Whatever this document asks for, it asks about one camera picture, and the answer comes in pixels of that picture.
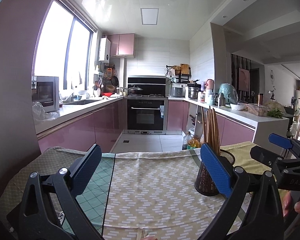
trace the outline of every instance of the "white countertop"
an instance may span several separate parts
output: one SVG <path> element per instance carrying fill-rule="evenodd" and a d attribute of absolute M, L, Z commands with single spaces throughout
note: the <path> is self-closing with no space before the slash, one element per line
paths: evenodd
<path fill-rule="evenodd" d="M 35 131 L 37 134 L 50 129 L 54 126 L 57 126 L 63 122 L 66 122 L 70 119 L 76 118 L 79 115 L 86 114 L 88 112 L 91 112 L 93 110 L 96 110 L 98 108 L 101 108 L 103 106 L 106 106 L 108 104 L 114 103 L 118 100 L 123 99 L 123 96 L 117 97 L 117 98 L 108 98 L 108 99 L 102 99 L 93 103 L 89 103 L 86 105 L 63 105 L 59 110 L 55 111 L 60 114 L 60 117 L 54 119 L 42 122 L 35 126 Z"/>
<path fill-rule="evenodd" d="M 192 104 L 198 105 L 198 106 L 203 106 L 204 108 L 209 108 L 209 105 L 199 103 L 197 100 L 189 99 L 189 98 L 174 98 L 174 97 L 168 97 L 169 100 L 184 100 L 187 102 L 190 102 Z M 232 110 L 231 108 L 226 108 L 226 107 L 216 107 L 216 106 L 211 106 L 215 109 L 216 113 L 226 115 L 232 119 L 238 120 L 240 122 L 246 123 L 252 127 L 257 127 L 259 122 L 273 122 L 273 121 L 282 121 L 285 120 L 279 119 L 279 118 L 274 118 L 274 117 L 261 117 L 261 116 L 256 116 L 254 114 L 248 113 L 248 111 L 237 111 L 237 110 Z"/>

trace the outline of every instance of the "yellow cloth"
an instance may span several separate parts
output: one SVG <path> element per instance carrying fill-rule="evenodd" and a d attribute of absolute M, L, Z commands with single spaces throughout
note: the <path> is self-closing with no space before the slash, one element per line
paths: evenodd
<path fill-rule="evenodd" d="M 248 173 L 254 174 L 263 174 L 264 171 L 270 171 L 271 169 L 260 162 L 255 161 L 250 157 L 250 150 L 252 147 L 256 146 L 256 144 L 252 142 L 243 142 L 237 143 L 227 146 L 220 147 L 223 150 L 226 150 L 232 153 L 235 157 L 235 166 L 241 166 Z M 287 193 L 286 190 L 279 189 L 279 194 L 281 200 L 284 195 Z"/>

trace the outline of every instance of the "recessed light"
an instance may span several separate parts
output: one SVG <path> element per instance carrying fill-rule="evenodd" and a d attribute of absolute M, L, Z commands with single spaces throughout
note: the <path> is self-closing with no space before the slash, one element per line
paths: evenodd
<path fill-rule="evenodd" d="M 141 8 L 142 25 L 157 25 L 158 14 L 158 8 Z"/>

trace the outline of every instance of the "bolt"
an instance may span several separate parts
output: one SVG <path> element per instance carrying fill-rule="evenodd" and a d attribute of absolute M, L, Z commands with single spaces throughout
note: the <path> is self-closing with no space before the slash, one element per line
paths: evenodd
<path fill-rule="evenodd" d="M 60 170 L 59 170 L 59 173 L 60 174 L 66 174 L 68 172 L 68 169 L 67 168 L 61 168 Z"/>
<path fill-rule="evenodd" d="M 270 171 L 266 171 L 266 176 L 271 178 L 272 177 L 272 173 Z"/>
<path fill-rule="evenodd" d="M 235 171 L 236 173 L 243 173 L 243 168 L 241 168 L 240 166 L 238 166 L 238 167 L 235 167 L 235 168 L 234 168 L 234 171 Z"/>
<path fill-rule="evenodd" d="M 37 175 L 38 175 L 37 172 L 33 172 L 33 173 L 30 174 L 30 177 L 31 177 L 31 178 L 35 178 Z"/>

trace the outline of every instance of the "sink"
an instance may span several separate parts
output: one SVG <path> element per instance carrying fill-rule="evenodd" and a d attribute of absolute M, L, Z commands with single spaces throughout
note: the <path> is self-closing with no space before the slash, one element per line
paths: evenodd
<path fill-rule="evenodd" d="M 86 104 L 90 104 L 90 103 L 94 103 L 100 100 L 79 100 L 79 101 L 74 101 L 74 102 L 70 102 L 70 103 L 65 103 L 65 105 L 86 105 Z"/>

